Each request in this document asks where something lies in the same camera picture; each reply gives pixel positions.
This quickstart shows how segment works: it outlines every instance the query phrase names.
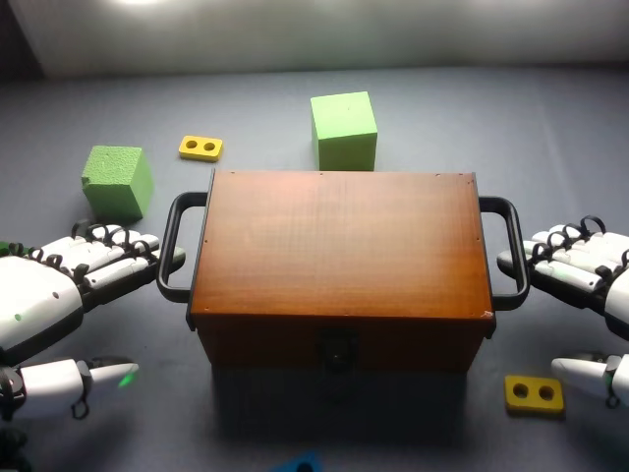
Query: robotic hand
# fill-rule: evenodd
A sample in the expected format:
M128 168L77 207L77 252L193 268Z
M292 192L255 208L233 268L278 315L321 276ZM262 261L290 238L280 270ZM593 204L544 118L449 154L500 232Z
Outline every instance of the robotic hand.
M0 416L39 418L72 411L87 397L128 384L139 366L120 357L13 368L77 329L84 313L143 285L157 272L159 240L115 225L81 221L72 236L26 253L0 254ZM186 255L175 248L173 270Z
M587 222L599 227L591 231ZM629 237L608 232L595 216L579 225L560 224L523 241L531 283L576 308L602 315L611 332L629 340ZM498 267L513 276L510 252ZM605 398L615 408L629 405L629 355L580 354L554 359L553 373L565 384Z

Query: yellow block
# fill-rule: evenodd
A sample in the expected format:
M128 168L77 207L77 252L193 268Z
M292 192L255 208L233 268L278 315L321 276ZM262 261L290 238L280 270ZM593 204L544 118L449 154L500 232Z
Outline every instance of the yellow block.
M216 162L223 151L223 142L203 136L184 136L179 145L179 155L183 159Z
M507 376L504 378L507 410L560 415L565 410L561 383L556 379Z

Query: brown wooden box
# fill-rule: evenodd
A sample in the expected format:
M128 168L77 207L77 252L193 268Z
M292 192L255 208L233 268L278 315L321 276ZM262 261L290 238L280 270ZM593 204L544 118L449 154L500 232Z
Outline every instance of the brown wooden box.
M214 367L467 371L495 328L474 174L216 172L189 320Z

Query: box handle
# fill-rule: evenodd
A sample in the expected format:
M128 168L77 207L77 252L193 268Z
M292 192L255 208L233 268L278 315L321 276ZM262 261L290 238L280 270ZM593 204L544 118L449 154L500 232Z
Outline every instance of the box handle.
M497 213L507 223L509 249L511 250L515 283L518 291L513 294L493 295L492 304L493 309L499 312L515 310L524 303L531 288L529 269L524 247L522 246L522 232L520 231L518 212L511 202L501 197L479 197L479 205L482 213Z
M157 266L157 287L166 300L175 303L188 303L190 300L190 288L171 287L168 285L170 267L173 264L173 253L181 216L188 208L205 207L207 192L186 192L177 197L168 212L166 231L164 232L163 246L159 265Z

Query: dark gray tabletop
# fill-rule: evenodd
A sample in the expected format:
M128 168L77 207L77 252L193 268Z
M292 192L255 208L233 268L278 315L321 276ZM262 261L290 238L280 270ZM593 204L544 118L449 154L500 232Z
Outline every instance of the dark gray tabletop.
M135 229L160 238L170 203L205 190L210 164L181 160L184 135L224 140L217 168L315 169L310 98L367 90L378 126L376 170L477 172L479 192L518 208L525 237L586 213L629 234L629 73L433 69L272 74L2 86L0 240L41 245L89 217L81 173L94 145L139 146L155 194ZM202 210L178 244L190 284ZM494 257L507 247L484 216L495 291L513 289ZM83 422L20 422L37 471L262 472L314 451L329 471L592 471L629 468L629 414L566 390L566 420L506 415L505 375L550 376L575 350L629 344L590 311L535 289L497 315L467 378L358 374L344 401L320 397L320 373L212 377L185 308L154 284L99 307L37 360L122 354L136 383L91 404Z

